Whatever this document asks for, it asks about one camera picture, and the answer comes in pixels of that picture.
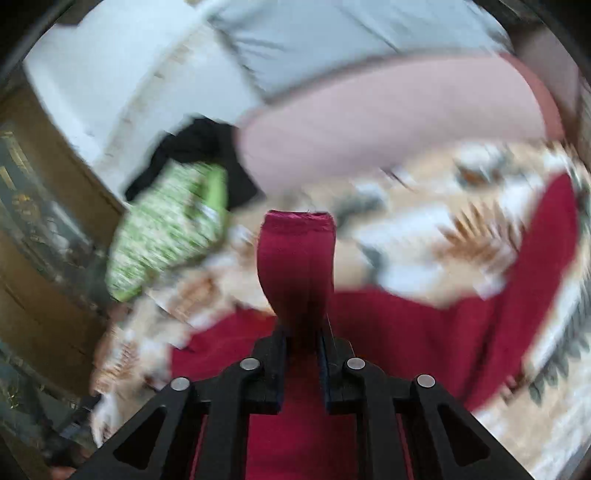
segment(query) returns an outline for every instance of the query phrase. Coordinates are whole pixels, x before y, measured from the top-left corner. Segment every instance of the pink pillow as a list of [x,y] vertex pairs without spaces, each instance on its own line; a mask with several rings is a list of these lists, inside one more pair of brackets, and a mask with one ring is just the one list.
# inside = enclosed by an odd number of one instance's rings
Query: pink pillow
[[242,164],[267,194],[392,166],[461,140],[562,140],[558,109],[516,58],[396,58],[336,74],[239,124]]

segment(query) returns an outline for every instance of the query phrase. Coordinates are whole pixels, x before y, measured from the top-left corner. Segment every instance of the patterned blanket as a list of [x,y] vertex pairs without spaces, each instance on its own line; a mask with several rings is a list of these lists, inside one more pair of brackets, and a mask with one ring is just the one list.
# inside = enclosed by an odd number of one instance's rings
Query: patterned blanket
[[521,373],[477,412],[537,479],[555,478],[591,433],[591,407],[581,396],[581,388],[591,388],[591,360],[584,357],[591,324],[591,177],[573,151],[559,144],[442,148],[395,170],[304,187],[234,213],[220,248],[196,267],[161,275],[104,338],[91,385],[103,394],[92,417],[95,442],[101,445],[170,380],[171,347],[184,347],[194,332],[237,308],[272,313],[254,255],[266,211],[333,215],[336,290],[373,284],[445,307],[503,289],[540,196],[564,172],[578,201],[576,258]]

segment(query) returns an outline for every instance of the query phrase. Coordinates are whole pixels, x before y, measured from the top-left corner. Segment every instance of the black cloth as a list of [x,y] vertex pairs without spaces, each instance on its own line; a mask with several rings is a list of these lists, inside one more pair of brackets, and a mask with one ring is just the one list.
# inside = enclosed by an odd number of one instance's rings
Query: black cloth
[[174,160],[222,166],[228,174],[228,210],[244,205],[260,190],[238,161],[233,141],[234,129],[231,125],[219,124],[209,118],[196,118],[176,135],[166,135],[152,154],[148,167],[125,191],[125,198],[131,202],[152,185],[169,160]]

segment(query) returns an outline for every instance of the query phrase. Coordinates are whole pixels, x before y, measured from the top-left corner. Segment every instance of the folded red fabric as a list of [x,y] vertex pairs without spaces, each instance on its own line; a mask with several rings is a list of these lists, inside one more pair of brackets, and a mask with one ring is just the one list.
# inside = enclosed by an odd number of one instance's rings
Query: folded red fabric
[[[335,232],[323,215],[269,215],[259,239],[259,278],[290,329],[304,315],[318,319],[328,305],[335,335],[351,341],[357,356],[395,377],[429,373],[473,409],[519,370],[573,258],[576,216],[564,174],[541,199],[504,291],[487,300],[469,297],[444,310],[377,289],[331,298]],[[186,349],[173,351],[173,376],[200,380],[218,374],[248,356],[254,340],[269,335],[275,321],[252,310],[223,319],[193,336]],[[290,359],[281,413],[251,417],[246,476],[355,477],[354,419],[326,414],[312,354]]]

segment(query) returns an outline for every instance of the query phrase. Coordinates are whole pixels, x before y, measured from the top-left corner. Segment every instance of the green bag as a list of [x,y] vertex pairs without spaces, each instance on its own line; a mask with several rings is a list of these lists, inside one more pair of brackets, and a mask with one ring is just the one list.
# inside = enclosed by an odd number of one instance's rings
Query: green bag
[[156,274],[207,253],[222,237],[226,171],[170,162],[121,220],[106,284],[119,301],[137,295]]

